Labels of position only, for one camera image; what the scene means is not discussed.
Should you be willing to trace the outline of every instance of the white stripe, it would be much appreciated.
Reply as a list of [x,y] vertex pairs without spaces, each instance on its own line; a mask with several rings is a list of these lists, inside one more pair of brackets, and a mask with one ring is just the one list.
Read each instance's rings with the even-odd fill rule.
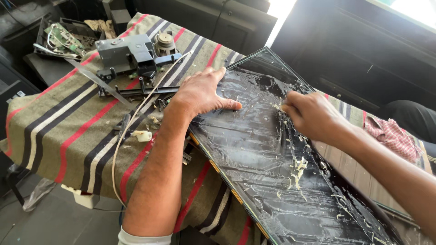
[[345,117],[345,118],[347,118],[347,104],[345,103],[345,102],[343,102],[344,103],[344,106],[342,107],[343,109],[342,109],[342,115]]
[[[150,108],[151,103],[154,102],[155,100],[157,100],[157,98],[159,97],[159,95],[155,95],[153,97],[151,97],[150,101],[148,101],[140,110],[141,113],[145,113],[148,108]],[[135,123],[137,120],[139,119],[139,116],[135,117],[133,119],[133,123]],[[110,148],[112,148],[112,146],[114,146],[115,144],[118,143],[118,141],[116,141],[117,136],[114,136],[109,143],[107,143],[107,145],[94,157],[94,159],[92,159],[91,162],[91,166],[90,166],[90,176],[89,176],[89,184],[88,184],[88,192],[92,193],[94,192],[94,184],[95,184],[95,171],[97,169],[97,164],[99,163],[99,161],[101,160],[101,158],[109,151]]]
[[41,129],[43,129],[49,123],[53,122],[56,118],[58,118],[60,115],[62,115],[68,109],[70,109],[74,104],[76,104],[83,97],[87,96],[96,87],[97,87],[97,85],[95,85],[95,84],[91,85],[91,87],[89,87],[87,90],[83,91],[80,95],[78,95],[76,98],[74,98],[68,104],[66,104],[64,107],[60,108],[57,112],[55,112],[53,115],[51,115],[49,118],[44,120],[42,123],[40,123],[38,126],[36,126],[32,130],[32,132],[30,133],[31,149],[30,149],[30,156],[29,156],[29,164],[26,167],[27,169],[32,169],[33,161],[35,160],[35,154],[36,154],[36,134],[38,134],[38,132],[41,131]]
[[222,197],[221,203],[219,204],[218,212],[215,215],[215,218],[212,221],[212,224],[208,227],[204,227],[203,229],[201,229],[200,230],[201,233],[211,231],[213,228],[215,228],[218,225],[219,218],[221,217],[221,214],[224,210],[225,204],[227,203],[229,194],[230,194],[230,189],[227,188],[227,190],[225,190],[224,196]]
[[151,40],[153,37],[154,37],[154,35],[156,35],[156,33],[162,28],[162,27],[164,27],[164,25],[167,23],[167,21],[166,20],[164,20],[160,25],[158,25],[157,27],[156,27],[156,29],[150,34],[150,36],[148,36],[148,38]]
[[235,62],[236,57],[238,56],[238,53],[235,53],[235,55],[232,57],[232,59],[230,60],[229,65],[233,64]]
[[[195,50],[197,48],[197,46],[200,44],[200,41],[203,39],[203,37],[199,37],[198,40],[195,42],[195,44],[193,45],[191,50]],[[170,77],[170,79],[168,79],[168,81],[165,83],[164,87],[169,86],[174,79],[176,79],[177,75],[179,75],[179,73],[181,72],[181,70],[183,70],[183,67],[186,66],[187,61],[191,58],[192,54],[188,54],[185,59],[183,59],[183,62],[179,65],[179,67],[177,68],[176,72]]]
[[115,145],[117,137],[113,137],[107,145],[94,157],[91,162],[90,168],[90,177],[89,177],[89,185],[88,185],[88,193],[94,192],[94,184],[95,184],[95,170],[97,169],[97,164],[100,159],[109,151],[109,149]]

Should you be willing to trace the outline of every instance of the green circuit board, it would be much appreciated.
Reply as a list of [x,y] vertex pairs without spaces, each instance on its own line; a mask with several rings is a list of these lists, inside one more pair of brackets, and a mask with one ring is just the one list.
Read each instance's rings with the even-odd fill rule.
[[44,32],[49,34],[50,43],[58,50],[65,51],[66,49],[69,49],[73,53],[83,57],[85,47],[61,24],[54,23],[47,27]]

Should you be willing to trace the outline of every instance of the red stripe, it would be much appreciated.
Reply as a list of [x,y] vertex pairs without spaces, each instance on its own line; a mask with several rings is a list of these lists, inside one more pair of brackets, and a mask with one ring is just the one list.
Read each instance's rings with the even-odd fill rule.
[[[88,59],[86,59],[84,62],[81,63],[81,65],[87,65],[88,63],[90,63],[99,53],[95,52],[94,54],[92,54]],[[12,146],[10,144],[10,138],[9,138],[9,122],[11,121],[12,117],[17,114],[19,111],[21,111],[22,109],[28,107],[31,103],[33,103],[35,100],[39,99],[41,96],[45,95],[48,91],[56,88],[57,86],[59,86],[61,83],[63,83],[65,80],[67,80],[68,78],[72,77],[75,73],[77,72],[77,68],[74,68],[72,71],[70,71],[67,75],[65,75],[65,77],[59,79],[59,81],[55,82],[54,84],[52,84],[50,87],[48,87],[46,90],[44,90],[42,93],[40,93],[34,100],[32,100],[31,102],[27,103],[25,106],[14,110],[13,112],[9,113],[9,115],[7,115],[6,117],[6,137],[7,137],[7,144],[9,149],[7,150],[7,152],[5,152],[5,154],[10,157],[12,155]]]
[[238,245],[245,245],[248,240],[248,235],[250,234],[251,218],[247,215],[247,221],[245,222],[244,229],[242,230],[241,238],[239,239]]
[[147,15],[148,15],[148,14],[143,14],[143,15],[138,19],[138,21],[135,22],[135,23],[133,23],[133,25],[132,25],[128,30],[126,30],[123,34],[121,34],[120,37],[126,37],[126,36],[129,34],[129,32],[131,32],[131,31],[135,28],[135,26],[136,26],[137,24],[139,24],[139,22],[141,22],[145,17],[147,17]]
[[129,166],[129,168],[124,172],[123,177],[121,177],[121,183],[119,184],[120,189],[120,195],[121,199],[125,202],[127,200],[127,181],[129,180],[129,177],[132,175],[132,173],[135,171],[135,169],[139,166],[139,164],[144,160],[145,156],[150,153],[151,148],[154,145],[154,141],[156,140],[157,131],[151,140],[145,145],[144,149],[138,154],[135,160],[133,160],[132,164]]
[[183,206],[182,210],[179,213],[179,216],[177,217],[176,225],[174,227],[173,233],[180,231],[180,226],[182,226],[182,222],[185,219],[186,214],[189,211],[189,208],[191,207],[192,201],[194,201],[195,196],[197,195],[198,190],[200,189],[201,185],[203,184],[203,180],[206,177],[206,174],[208,173],[209,168],[211,167],[211,163],[209,161],[205,162],[203,169],[201,170],[200,174],[198,175],[197,180],[195,181],[194,187],[191,190],[191,193],[189,194],[188,201]]
[[365,128],[366,111],[363,111],[363,128]]
[[217,56],[217,52],[218,52],[219,48],[221,48],[221,46],[222,46],[221,44],[218,44],[218,45],[215,47],[214,51],[212,52],[211,57],[209,58],[209,61],[208,61],[208,64],[206,65],[206,67],[208,67],[208,66],[212,66],[212,62],[214,61],[215,56]]
[[[139,79],[135,79],[131,82],[126,89],[132,89],[136,84],[139,83]],[[54,180],[57,183],[61,183],[64,179],[65,173],[67,171],[67,149],[73,144],[80,136],[82,136],[90,126],[92,126],[95,122],[97,122],[102,116],[104,116],[113,106],[115,106],[119,101],[117,99],[112,100],[109,104],[107,104],[103,109],[101,109],[94,117],[92,117],[89,121],[85,122],[71,137],[65,140],[60,149],[61,155],[61,167],[59,168],[58,176]]]
[[182,28],[180,29],[179,32],[177,32],[176,36],[174,37],[174,42],[177,42],[177,40],[179,39],[179,37],[182,35],[182,33],[186,30],[186,28]]

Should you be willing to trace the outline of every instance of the hand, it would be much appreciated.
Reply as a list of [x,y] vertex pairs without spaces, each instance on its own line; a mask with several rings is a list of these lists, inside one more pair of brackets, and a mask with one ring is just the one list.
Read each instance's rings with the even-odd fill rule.
[[212,67],[206,67],[203,72],[198,71],[193,76],[187,76],[168,107],[185,111],[190,119],[215,109],[241,109],[241,103],[216,94],[218,82],[224,74],[225,67],[217,71]]
[[311,140],[341,148],[347,133],[355,130],[324,96],[289,91],[282,106],[295,128]]

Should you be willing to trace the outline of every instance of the person's left hand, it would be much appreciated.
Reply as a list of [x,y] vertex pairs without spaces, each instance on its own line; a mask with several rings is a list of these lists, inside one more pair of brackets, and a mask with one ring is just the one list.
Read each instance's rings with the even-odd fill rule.
[[203,72],[198,71],[193,76],[187,76],[168,106],[185,111],[191,119],[215,109],[241,109],[241,103],[216,94],[218,82],[224,74],[225,67],[217,71],[206,67]]

